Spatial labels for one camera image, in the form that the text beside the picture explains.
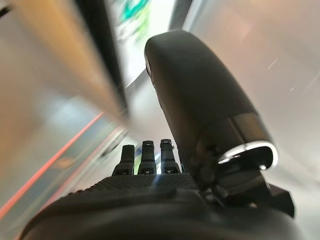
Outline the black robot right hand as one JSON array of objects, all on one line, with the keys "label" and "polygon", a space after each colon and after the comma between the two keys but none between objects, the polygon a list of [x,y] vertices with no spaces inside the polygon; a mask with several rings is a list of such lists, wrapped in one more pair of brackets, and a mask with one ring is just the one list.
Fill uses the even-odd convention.
[{"label": "black robot right hand", "polygon": [[258,112],[220,59],[175,30],[145,45],[146,70],[173,139],[132,145],[110,177],[40,211],[22,240],[302,240],[288,191],[262,171],[279,155]]}]

